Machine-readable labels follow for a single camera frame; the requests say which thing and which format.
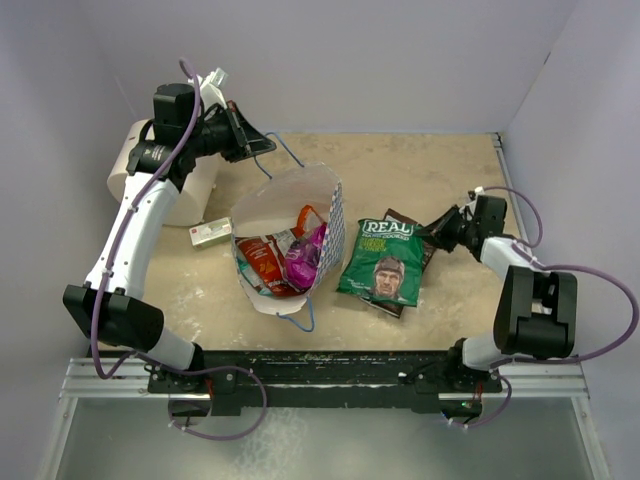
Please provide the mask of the brown chips bag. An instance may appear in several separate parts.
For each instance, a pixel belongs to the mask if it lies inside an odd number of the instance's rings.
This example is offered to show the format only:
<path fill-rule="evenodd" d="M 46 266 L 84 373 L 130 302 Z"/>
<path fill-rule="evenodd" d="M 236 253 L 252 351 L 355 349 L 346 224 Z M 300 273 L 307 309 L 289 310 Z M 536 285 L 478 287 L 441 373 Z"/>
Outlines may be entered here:
<path fill-rule="evenodd" d="M 414 226 L 418 226 L 419 228 L 422 228 L 422 225 L 419 222 L 412 219 L 411 217 L 401 214 L 400 212 L 392 208 L 388 208 L 386 210 L 384 219 L 387 221 L 397 221 L 397 222 L 408 223 Z M 436 249 L 433 246 L 429 245 L 426 241 L 422 241 L 422 243 L 423 243 L 422 273 L 425 273 L 429 263 L 433 258 L 433 255 L 435 254 Z M 397 319 L 399 319 L 402 316 L 402 312 L 405 309 L 403 305 L 391 303 L 389 301 L 374 301 L 367 298 L 361 298 L 361 301 Z"/>

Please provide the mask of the green chips bag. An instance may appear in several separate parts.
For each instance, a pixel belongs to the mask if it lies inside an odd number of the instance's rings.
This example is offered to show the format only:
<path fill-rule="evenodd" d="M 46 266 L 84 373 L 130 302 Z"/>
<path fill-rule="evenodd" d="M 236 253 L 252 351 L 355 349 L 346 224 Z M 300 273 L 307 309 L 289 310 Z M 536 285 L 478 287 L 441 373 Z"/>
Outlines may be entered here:
<path fill-rule="evenodd" d="M 371 301 L 415 307 L 422 281 L 424 246 L 414 224 L 361 219 L 351 259 L 337 291 Z"/>

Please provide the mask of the blue checkered paper bag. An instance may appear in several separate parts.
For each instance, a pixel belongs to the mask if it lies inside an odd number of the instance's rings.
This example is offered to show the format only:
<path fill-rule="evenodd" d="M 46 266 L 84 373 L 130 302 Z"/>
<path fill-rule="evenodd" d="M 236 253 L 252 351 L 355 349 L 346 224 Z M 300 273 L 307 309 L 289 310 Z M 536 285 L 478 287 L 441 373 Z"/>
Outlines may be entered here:
<path fill-rule="evenodd" d="M 298 296 L 261 296 L 240 274 L 235 239 L 263 236 L 295 227 L 299 212 L 305 205 L 314 207 L 327 223 L 315 282 Z M 342 264 L 346 227 L 341 180 L 323 163 L 300 163 L 294 169 L 271 175 L 260 188 L 241 198 L 231 209 L 231 224 L 232 251 L 239 283 L 253 307 L 263 314 L 291 320 L 292 313 L 312 305 L 313 290 L 333 268 Z"/>

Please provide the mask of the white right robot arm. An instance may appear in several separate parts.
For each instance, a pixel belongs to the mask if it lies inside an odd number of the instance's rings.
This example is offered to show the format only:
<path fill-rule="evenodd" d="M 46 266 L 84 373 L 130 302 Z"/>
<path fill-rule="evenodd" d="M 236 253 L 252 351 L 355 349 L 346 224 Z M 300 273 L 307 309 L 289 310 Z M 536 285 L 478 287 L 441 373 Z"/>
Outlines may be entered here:
<path fill-rule="evenodd" d="M 416 231 L 430 246 L 452 252 L 465 247 L 476 261 L 502 281 L 492 330 L 461 338 L 434 365 L 439 380 L 467 391 L 489 378 L 489 371 L 512 361 L 560 363 L 575 343 L 577 279 L 570 273 L 545 271 L 517 250 L 504 233 L 507 201 L 472 193 Z"/>

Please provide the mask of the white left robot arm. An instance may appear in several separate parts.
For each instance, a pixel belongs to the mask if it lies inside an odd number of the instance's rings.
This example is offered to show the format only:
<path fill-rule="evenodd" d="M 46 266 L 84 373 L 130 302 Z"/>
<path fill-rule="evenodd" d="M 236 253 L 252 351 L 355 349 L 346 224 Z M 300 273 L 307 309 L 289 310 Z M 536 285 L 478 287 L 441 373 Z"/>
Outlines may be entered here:
<path fill-rule="evenodd" d="M 114 374 L 98 361 L 104 343 L 164 365 L 175 385 L 194 392 L 206 378 L 201 348 L 171 332 L 163 312 L 143 300 L 151 255 L 198 159 L 219 154 L 235 163 L 276 145 L 211 83 L 161 85 L 153 109 L 129 152 L 123 199 L 103 251 L 81 285 L 66 286 L 63 304 L 89 339 L 100 378 Z"/>

